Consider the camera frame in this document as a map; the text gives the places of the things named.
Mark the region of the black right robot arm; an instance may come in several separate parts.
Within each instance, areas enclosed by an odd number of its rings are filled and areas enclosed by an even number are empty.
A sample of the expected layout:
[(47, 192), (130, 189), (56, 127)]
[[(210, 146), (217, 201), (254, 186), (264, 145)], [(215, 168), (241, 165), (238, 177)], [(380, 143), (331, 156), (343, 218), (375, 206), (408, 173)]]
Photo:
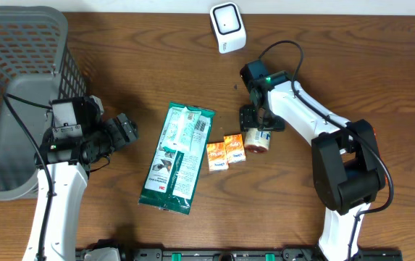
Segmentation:
[(243, 131), (282, 131), (289, 125), (311, 147), (317, 196), (325, 206), (324, 228), (317, 247), (325, 260), (354, 260), (365, 215), (392, 178), (380, 158), (373, 127), (351, 122), (309, 96), (287, 72), (240, 71), (251, 104), (240, 109)]

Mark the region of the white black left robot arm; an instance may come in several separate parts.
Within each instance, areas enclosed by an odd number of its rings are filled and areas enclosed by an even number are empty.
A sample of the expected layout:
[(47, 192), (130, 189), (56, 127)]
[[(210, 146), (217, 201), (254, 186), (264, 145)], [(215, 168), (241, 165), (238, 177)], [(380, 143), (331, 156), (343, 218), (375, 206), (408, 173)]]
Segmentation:
[(56, 99), (52, 126), (35, 149), (38, 198), (24, 260), (74, 260), (80, 205), (91, 165), (138, 139), (121, 113), (103, 120), (95, 96)]

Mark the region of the green lid white jar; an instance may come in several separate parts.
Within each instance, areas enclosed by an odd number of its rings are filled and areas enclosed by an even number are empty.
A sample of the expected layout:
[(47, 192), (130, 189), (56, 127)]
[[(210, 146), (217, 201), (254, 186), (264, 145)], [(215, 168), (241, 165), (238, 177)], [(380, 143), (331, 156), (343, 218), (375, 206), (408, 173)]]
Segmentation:
[(270, 140), (270, 131), (262, 131), (257, 128), (252, 128), (246, 132), (244, 147), (247, 151), (253, 153), (265, 153), (269, 151)]

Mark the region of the green 3M product pouch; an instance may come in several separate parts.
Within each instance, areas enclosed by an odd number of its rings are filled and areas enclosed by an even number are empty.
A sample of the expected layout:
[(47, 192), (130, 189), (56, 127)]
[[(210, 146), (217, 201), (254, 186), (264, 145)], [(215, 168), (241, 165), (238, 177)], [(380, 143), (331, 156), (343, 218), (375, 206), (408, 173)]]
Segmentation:
[[(193, 126), (189, 152), (175, 151), (163, 145), (171, 116), (178, 115), (182, 109), (188, 109), (198, 118)], [(190, 213), (214, 116), (215, 111), (210, 109), (175, 102), (169, 104), (139, 204), (184, 215)]]

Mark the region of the light green wipes pack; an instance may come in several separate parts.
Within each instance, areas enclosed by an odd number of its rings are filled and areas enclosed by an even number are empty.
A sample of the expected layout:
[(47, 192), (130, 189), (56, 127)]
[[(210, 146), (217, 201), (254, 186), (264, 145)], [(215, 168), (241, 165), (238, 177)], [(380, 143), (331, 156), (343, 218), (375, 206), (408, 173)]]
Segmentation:
[(162, 140), (162, 147), (171, 152), (188, 153), (192, 144), (194, 129), (200, 116), (201, 111), (192, 111), (187, 107), (173, 107)]

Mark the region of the orange white small packet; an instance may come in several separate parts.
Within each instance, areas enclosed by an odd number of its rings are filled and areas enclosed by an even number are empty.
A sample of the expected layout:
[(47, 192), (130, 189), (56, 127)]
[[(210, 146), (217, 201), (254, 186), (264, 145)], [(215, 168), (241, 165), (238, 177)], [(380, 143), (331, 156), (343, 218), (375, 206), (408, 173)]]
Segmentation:
[(227, 170), (229, 168), (224, 142), (207, 144), (206, 152), (209, 170), (211, 172)]

